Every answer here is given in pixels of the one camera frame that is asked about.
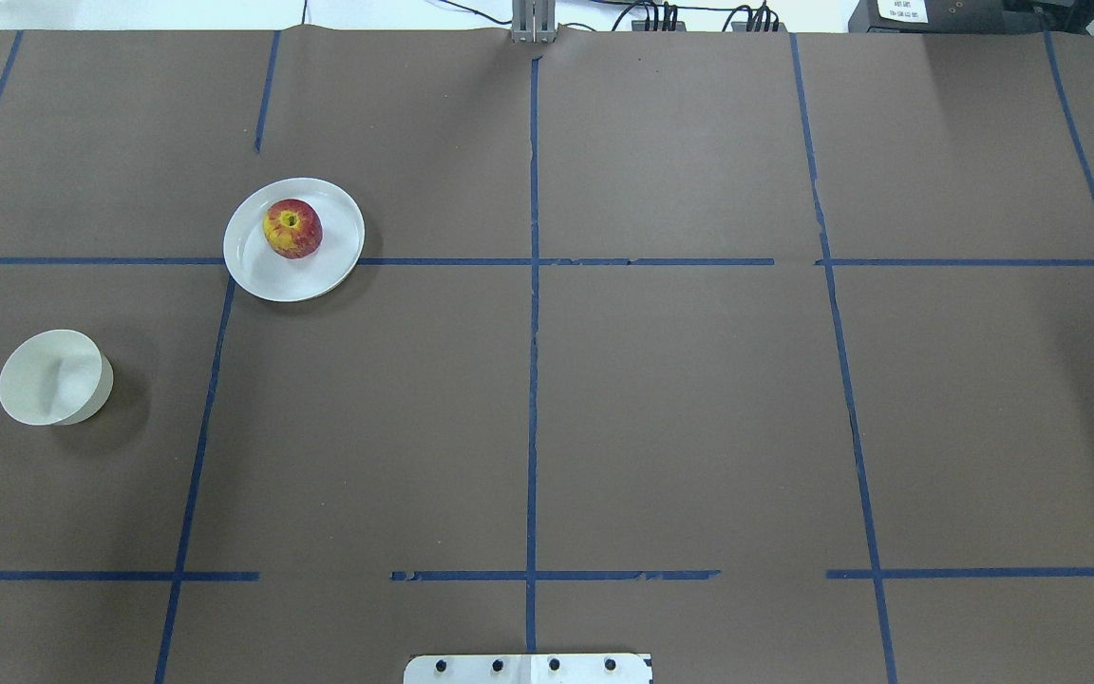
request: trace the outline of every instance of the gray metal bracket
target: gray metal bracket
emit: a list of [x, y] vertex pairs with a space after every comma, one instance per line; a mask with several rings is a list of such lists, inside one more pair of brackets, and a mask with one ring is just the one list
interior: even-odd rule
[[513, 0], [513, 43], [556, 42], [556, 0]]

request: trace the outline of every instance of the plate with apple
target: plate with apple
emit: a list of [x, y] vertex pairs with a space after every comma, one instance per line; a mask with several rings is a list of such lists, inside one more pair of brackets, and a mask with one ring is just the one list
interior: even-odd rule
[[222, 255], [243, 290], [301, 302], [334, 289], [361, 258], [365, 225], [346, 190], [287, 177], [244, 199], [226, 223]]

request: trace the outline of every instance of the white cup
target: white cup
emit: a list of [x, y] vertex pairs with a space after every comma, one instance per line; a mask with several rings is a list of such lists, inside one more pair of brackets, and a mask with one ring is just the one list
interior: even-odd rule
[[24, 425], [89, 419], [112, 393], [112, 364], [90, 337], [48, 329], [12, 351], [0, 373], [0, 404]]

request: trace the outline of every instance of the white metal bracket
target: white metal bracket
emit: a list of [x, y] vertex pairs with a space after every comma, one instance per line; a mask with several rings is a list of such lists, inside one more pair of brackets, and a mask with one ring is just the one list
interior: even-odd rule
[[513, 0], [513, 43], [556, 42], [556, 0]]
[[417, 657], [404, 684], [652, 684], [641, 653], [535, 653], [514, 657]]

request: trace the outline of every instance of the bundle of black cables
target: bundle of black cables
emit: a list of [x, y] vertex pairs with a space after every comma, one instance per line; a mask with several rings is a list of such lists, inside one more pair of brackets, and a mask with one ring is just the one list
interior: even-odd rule
[[622, 18], [636, 8], [644, 8], [644, 31], [678, 31], [678, 5], [656, 4], [652, 0], [636, 0], [635, 3], [627, 4], [624, 11], [619, 12], [619, 18], [615, 20], [615, 25], [610, 26], [610, 31], [619, 31]]
[[763, 4], [759, 5], [757, 10], [750, 8], [748, 4], [738, 5], [733, 12], [729, 13], [729, 18], [724, 20], [724, 27], [721, 27], [721, 32], [729, 31], [729, 26], [733, 23], [733, 18], [737, 15], [737, 12], [745, 10], [748, 14], [746, 18], [745, 30], [747, 32], [777, 32], [779, 31], [779, 14], [773, 12], [771, 8], [767, 8], [766, 0], [763, 0]]

